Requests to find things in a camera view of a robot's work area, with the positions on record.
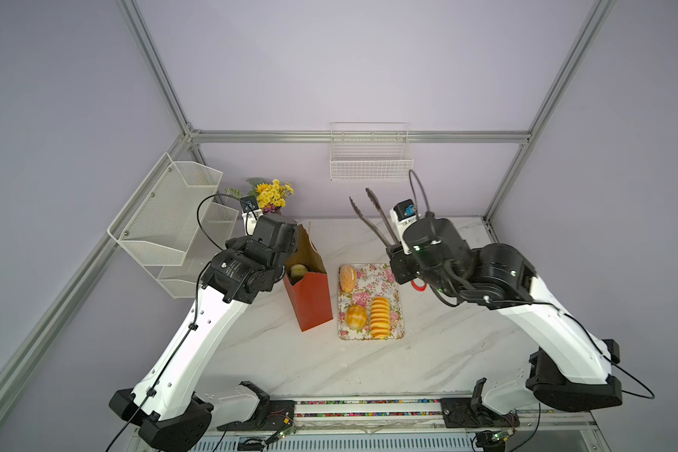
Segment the red brown paper bag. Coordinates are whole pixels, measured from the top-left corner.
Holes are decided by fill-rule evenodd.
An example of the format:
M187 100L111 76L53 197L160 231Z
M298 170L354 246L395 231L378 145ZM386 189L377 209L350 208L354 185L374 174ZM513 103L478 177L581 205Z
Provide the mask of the red brown paper bag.
M309 272L297 284L291 284L289 271L295 264L305 265ZM297 250L286 261L284 287L301 331L309 331L333 319L327 270L303 225L298 227Z

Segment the floral rectangular tray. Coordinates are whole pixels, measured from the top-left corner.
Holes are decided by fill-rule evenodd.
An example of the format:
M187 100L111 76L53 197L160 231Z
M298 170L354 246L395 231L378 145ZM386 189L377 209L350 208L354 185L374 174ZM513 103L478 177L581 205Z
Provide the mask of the floral rectangular tray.
M343 265L338 272L338 335L344 341L405 337L399 285L389 264Z

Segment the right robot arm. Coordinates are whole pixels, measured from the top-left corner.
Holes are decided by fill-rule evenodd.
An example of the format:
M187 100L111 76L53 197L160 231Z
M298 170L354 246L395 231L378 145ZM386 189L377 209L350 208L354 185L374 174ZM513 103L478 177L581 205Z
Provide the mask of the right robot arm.
M386 226L398 284L420 280L450 308L468 303L504 316L538 346L527 368L496 382L478 380L472 411L499 417L531 404L587 412L623 403L612 373L617 343L577 324L518 250L501 243L472 249L449 220L432 213L392 218Z

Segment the orange ridged bread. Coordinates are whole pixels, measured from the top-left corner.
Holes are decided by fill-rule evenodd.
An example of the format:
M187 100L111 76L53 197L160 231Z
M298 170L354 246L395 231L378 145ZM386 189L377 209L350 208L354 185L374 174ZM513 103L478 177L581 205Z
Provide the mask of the orange ridged bread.
M301 281L308 272L308 267L303 264L295 264L290 267L289 277L291 284L297 284L297 282Z

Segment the round sesame bun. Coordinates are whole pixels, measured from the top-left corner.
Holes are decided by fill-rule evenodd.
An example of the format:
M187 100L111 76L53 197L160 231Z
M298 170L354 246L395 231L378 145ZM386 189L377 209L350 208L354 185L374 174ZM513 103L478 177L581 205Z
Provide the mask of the round sesame bun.
M358 275L354 266L344 265L339 270L340 289L343 293L351 293L357 286Z

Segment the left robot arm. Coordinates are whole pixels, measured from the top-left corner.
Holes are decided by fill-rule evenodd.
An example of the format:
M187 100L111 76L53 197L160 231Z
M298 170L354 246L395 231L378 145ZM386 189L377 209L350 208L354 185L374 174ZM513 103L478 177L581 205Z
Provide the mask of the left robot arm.
M270 396L245 380L202 397L196 386L226 333L261 292L284 278L298 247L299 226L278 214L256 220L248 235L228 240L199 273L194 304L143 380L117 391L109 407L158 451L188 451L213 428L258 429Z

